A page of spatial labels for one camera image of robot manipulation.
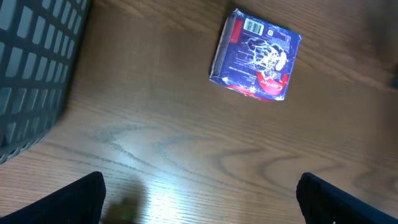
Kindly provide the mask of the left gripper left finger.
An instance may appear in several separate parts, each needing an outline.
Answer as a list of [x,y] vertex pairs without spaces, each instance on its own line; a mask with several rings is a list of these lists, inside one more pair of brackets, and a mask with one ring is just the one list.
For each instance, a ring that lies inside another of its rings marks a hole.
[[101,172],[92,172],[64,188],[1,218],[1,224],[98,224],[106,196]]

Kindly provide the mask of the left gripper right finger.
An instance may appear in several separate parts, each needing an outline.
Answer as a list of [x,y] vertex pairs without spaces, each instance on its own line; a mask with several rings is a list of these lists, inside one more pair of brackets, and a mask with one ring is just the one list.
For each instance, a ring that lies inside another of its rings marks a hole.
[[397,224],[397,219],[305,172],[296,198],[306,224]]

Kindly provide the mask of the purple square snack packet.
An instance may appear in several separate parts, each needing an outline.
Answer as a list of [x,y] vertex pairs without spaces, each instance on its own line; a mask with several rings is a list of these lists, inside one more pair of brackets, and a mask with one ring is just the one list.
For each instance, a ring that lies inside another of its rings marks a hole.
[[285,100],[302,37],[235,9],[228,16],[210,80],[261,101]]

